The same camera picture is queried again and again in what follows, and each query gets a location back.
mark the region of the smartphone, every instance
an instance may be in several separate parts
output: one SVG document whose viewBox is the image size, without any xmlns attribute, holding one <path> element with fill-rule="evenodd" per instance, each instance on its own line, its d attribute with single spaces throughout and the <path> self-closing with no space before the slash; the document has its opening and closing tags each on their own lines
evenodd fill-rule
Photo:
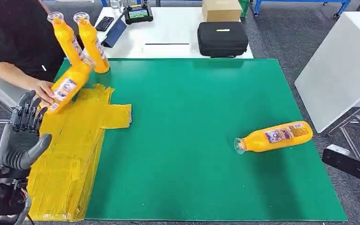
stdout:
<svg viewBox="0 0 360 225">
<path fill-rule="evenodd" d="M 113 17 L 104 16 L 103 19 L 97 24 L 97 31 L 106 31 L 110 24 L 114 21 Z"/>
</svg>

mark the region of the plastic bottle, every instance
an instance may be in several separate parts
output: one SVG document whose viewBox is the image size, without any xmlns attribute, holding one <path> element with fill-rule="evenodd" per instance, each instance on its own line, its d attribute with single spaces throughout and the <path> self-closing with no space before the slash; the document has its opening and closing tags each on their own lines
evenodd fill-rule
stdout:
<svg viewBox="0 0 360 225">
<path fill-rule="evenodd" d="M 79 63 L 72 65 L 52 86 L 54 103 L 46 113 L 60 111 L 86 84 L 93 69 L 93 62 L 84 57 Z"/>
<path fill-rule="evenodd" d="M 95 62 L 94 71 L 96 73 L 105 73 L 110 69 L 108 59 L 104 54 L 103 48 L 97 39 L 97 30 L 89 22 L 89 15 L 87 13 L 76 13 L 74 21 L 79 27 L 79 36 L 81 36 L 83 45 L 88 51 L 89 56 Z"/>
<path fill-rule="evenodd" d="M 52 12 L 47 15 L 47 20 L 52 23 L 54 34 L 61 48 L 72 65 L 82 61 L 82 48 L 79 46 L 74 31 L 64 21 L 60 12 Z"/>
<path fill-rule="evenodd" d="M 263 152 L 308 142 L 313 131 L 308 123 L 297 121 L 262 130 L 257 130 L 244 138 L 236 138 L 234 147 L 237 153 L 245 151 Z"/>
</svg>

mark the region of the white table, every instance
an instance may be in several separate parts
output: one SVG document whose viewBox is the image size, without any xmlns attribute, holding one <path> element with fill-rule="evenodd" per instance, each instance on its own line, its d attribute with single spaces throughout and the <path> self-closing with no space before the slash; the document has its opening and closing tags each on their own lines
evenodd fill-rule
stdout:
<svg viewBox="0 0 360 225">
<path fill-rule="evenodd" d="M 108 58 L 205 58 L 199 53 L 196 34 L 203 21 L 200 7 L 152 7 L 151 10 L 152 22 L 128 25 L 113 48 L 104 48 Z M 118 9 L 104 7 L 96 25 L 104 16 L 118 19 L 120 14 Z M 106 32 L 98 32 L 100 41 L 113 24 Z M 250 47 L 238 58 L 252 59 Z"/>
<path fill-rule="evenodd" d="M 360 12 L 344 12 L 295 82 L 318 133 L 360 106 Z"/>
</svg>

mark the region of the bottle label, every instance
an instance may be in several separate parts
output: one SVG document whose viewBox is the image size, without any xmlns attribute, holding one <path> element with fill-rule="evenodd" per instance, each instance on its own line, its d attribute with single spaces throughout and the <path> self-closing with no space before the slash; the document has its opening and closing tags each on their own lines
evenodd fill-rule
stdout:
<svg viewBox="0 0 360 225">
<path fill-rule="evenodd" d="M 308 134 L 307 128 L 303 127 L 302 124 L 295 124 L 293 126 L 288 126 L 287 129 L 292 134 L 292 137 L 299 137 Z"/>
<path fill-rule="evenodd" d="M 280 142 L 282 140 L 291 138 L 289 133 L 285 130 L 270 130 L 265 132 L 265 134 L 270 143 Z"/>
<path fill-rule="evenodd" d="M 52 106 L 50 106 L 50 110 L 54 111 L 57 109 L 57 107 L 59 107 L 59 104 L 54 103 Z"/>
<path fill-rule="evenodd" d="M 78 41 L 76 40 L 76 37 L 74 36 L 74 38 L 72 39 L 72 42 L 71 42 L 72 46 L 74 46 L 74 48 L 76 49 L 76 52 L 78 53 L 78 56 L 80 58 L 82 58 L 82 48 L 81 46 L 79 45 Z"/>
<path fill-rule="evenodd" d="M 290 139 L 292 137 L 299 137 L 308 134 L 307 128 L 302 124 L 295 124 L 293 126 L 287 126 L 285 130 L 271 130 L 265 132 L 268 141 L 270 143 L 280 142 L 282 140 Z"/>
<path fill-rule="evenodd" d="M 59 88 L 53 92 L 54 98 L 61 102 L 64 101 L 64 99 L 72 92 L 75 87 L 76 83 L 73 80 L 65 78 L 63 83 L 60 84 Z"/>
<path fill-rule="evenodd" d="M 100 57 L 102 59 L 104 59 L 105 54 L 104 54 L 104 51 L 103 51 L 103 47 L 101 46 L 101 43 L 98 40 L 96 41 L 96 47 L 97 47 L 98 52 L 100 53 Z"/>
</svg>

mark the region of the small screen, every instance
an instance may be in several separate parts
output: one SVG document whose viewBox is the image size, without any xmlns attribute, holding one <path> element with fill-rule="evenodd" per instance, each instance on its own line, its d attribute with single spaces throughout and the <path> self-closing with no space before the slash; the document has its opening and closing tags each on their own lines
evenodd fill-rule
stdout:
<svg viewBox="0 0 360 225">
<path fill-rule="evenodd" d="M 146 9 L 137 10 L 137 11 L 130 11 L 129 12 L 129 18 L 130 19 L 146 17 L 146 16 L 148 16 L 148 12 L 147 12 Z"/>
</svg>

